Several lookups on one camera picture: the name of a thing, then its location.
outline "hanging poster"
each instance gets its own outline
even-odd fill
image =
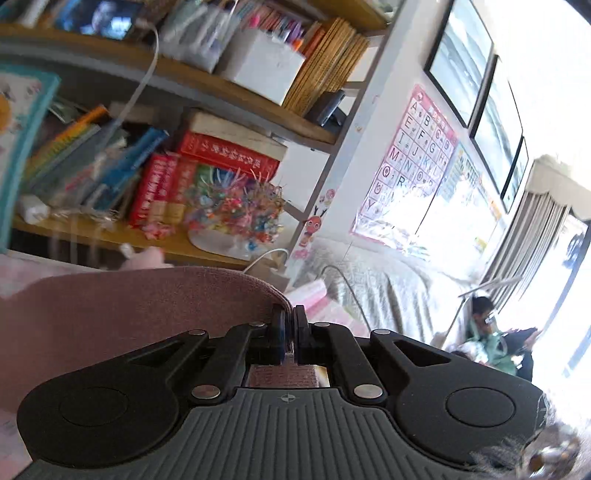
[[[415,85],[392,144],[355,216],[352,233],[406,248],[457,143],[445,117],[425,90]]]

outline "wooden shelf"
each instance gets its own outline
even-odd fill
[[[96,70],[137,81],[153,53],[124,41],[78,35],[54,29],[29,29],[15,24],[0,28],[0,56]],[[149,83],[157,89],[191,100],[229,120],[255,126],[278,137],[329,153],[336,136],[256,93],[221,77],[160,57]]]
[[[29,233],[36,233],[42,236],[52,236],[54,231],[63,240],[70,240],[72,224],[70,221],[54,219],[44,220],[37,225],[25,223],[19,216],[15,216],[12,227]],[[91,245],[95,242],[97,224],[86,218],[79,218],[76,225],[77,242],[84,245]],[[243,270],[248,262],[237,260],[223,255],[216,255],[194,247],[187,237],[185,231],[177,232],[162,240],[148,240],[144,233],[132,229],[123,222],[115,224],[115,230],[101,230],[96,240],[96,245],[101,248],[118,250],[120,244],[129,243],[134,248],[144,249],[151,246],[160,247],[164,250],[166,259],[187,263],[195,263],[204,267],[229,268],[231,270]]]
[[[309,0],[314,7],[331,17],[341,17],[360,33],[385,30],[388,23],[365,0]]]

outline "child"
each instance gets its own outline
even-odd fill
[[[469,304],[472,312],[464,345],[478,352],[478,357],[485,358],[490,367],[531,382],[534,367],[531,348],[539,335],[537,329],[501,332],[490,318],[495,305],[488,297],[474,297]],[[466,353],[465,350],[459,348],[461,352]],[[519,368],[512,360],[515,355],[524,356]]]

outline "white cable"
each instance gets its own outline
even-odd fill
[[[123,124],[123,122],[125,121],[125,119],[129,115],[129,112],[131,111],[131,109],[135,106],[136,102],[138,101],[139,96],[142,94],[142,92],[146,88],[146,85],[148,84],[148,82],[150,81],[150,78],[152,78],[152,75],[154,74],[154,70],[156,69],[156,64],[158,63],[158,55],[160,53],[160,39],[158,38],[158,30],[156,29],[154,24],[149,23],[147,20],[145,20],[143,18],[138,18],[134,22],[134,24],[136,27],[141,28],[142,30],[151,30],[154,33],[154,36],[156,37],[156,45],[154,46],[154,57],[152,58],[152,63],[150,63],[150,66],[148,67],[148,70],[146,71],[144,78],[142,78],[138,87],[135,89],[134,94],[131,96],[131,98],[129,99],[129,101],[127,102],[127,104],[123,108],[123,110],[121,110],[121,113],[119,114],[119,116],[117,117],[115,122],[113,122],[111,124],[111,126],[109,127],[109,129],[107,130],[105,137],[103,138],[103,141],[101,142],[100,146],[96,150],[95,155],[99,155],[105,151],[105,149],[109,145],[109,141],[111,141],[111,138],[113,137],[113,135],[115,134],[117,129]],[[74,217],[73,229],[70,232],[71,233],[71,235],[70,235],[70,262],[72,261],[73,257],[77,260],[77,258],[76,258],[77,251],[76,251],[75,244],[77,244],[78,240],[76,238],[77,237],[76,226],[77,226],[77,217]],[[95,230],[95,234],[92,239],[91,250],[92,250],[92,245],[96,244],[100,230],[101,230],[101,228],[97,228]]]
[[[156,64],[158,63],[158,55],[160,53],[160,39],[158,38],[158,30],[156,29],[154,24],[149,23],[148,21],[146,21],[143,18],[138,18],[135,21],[134,25],[138,28],[143,29],[143,30],[151,30],[154,33],[154,36],[156,37],[156,45],[154,47],[154,58],[152,59],[152,63],[150,64],[148,70],[146,71],[144,78],[142,78],[138,87],[135,89],[134,94],[131,96],[131,98],[129,99],[129,101],[127,102],[127,104],[123,108],[123,110],[121,110],[121,113],[117,117],[117,120],[115,120],[115,122],[111,125],[111,127],[107,131],[107,134],[105,135],[105,137],[103,139],[103,143],[101,144],[100,148],[97,150],[97,153],[102,152],[107,147],[107,145],[109,144],[109,141],[111,140],[111,138],[113,137],[113,135],[115,134],[117,129],[125,121],[125,118],[127,118],[127,116],[129,115],[129,112],[134,107],[135,103],[138,101],[139,96],[142,94],[142,92],[146,88],[146,85],[150,81],[150,78],[152,78],[152,75],[154,74],[154,70],[156,69]]]
[[[252,262],[250,265],[248,265],[244,270],[242,270],[242,273],[246,273],[248,272],[252,267],[255,266],[255,264],[261,260],[262,258],[265,258],[268,254],[272,254],[273,252],[284,252],[286,257],[290,256],[290,252],[289,250],[286,250],[285,248],[273,248],[271,250],[266,251],[265,253],[263,253],[260,257],[258,257],[254,262]]]
[[[353,296],[353,299],[354,299],[355,303],[357,304],[359,311],[361,312],[361,316],[363,317],[363,321],[365,322],[365,326],[368,328],[368,332],[371,332],[372,328],[369,325],[369,322],[367,320],[367,317],[365,316],[365,312],[363,311],[363,308],[361,307],[361,302],[357,299],[357,295],[355,295],[355,292],[353,291],[353,287],[351,286],[351,284],[349,283],[349,280],[347,280],[347,277],[345,277],[345,274],[341,271],[341,269],[339,267],[337,267],[335,265],[326,265],[321,270],[320,274],[316,277],[316,280],[318,280],[322,275],[324,275],[324,272],[326,271],[327,268],[334,268],[337,272],[339,272],[340,276],[343,277],[343,280],[347,284],[347,287],[349,287],[349,291],[351,292],[351,295]]]

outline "white box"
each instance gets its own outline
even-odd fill
[[[305,59],[291,45],[248,28],[236,32],[217,73],[281,105]]]

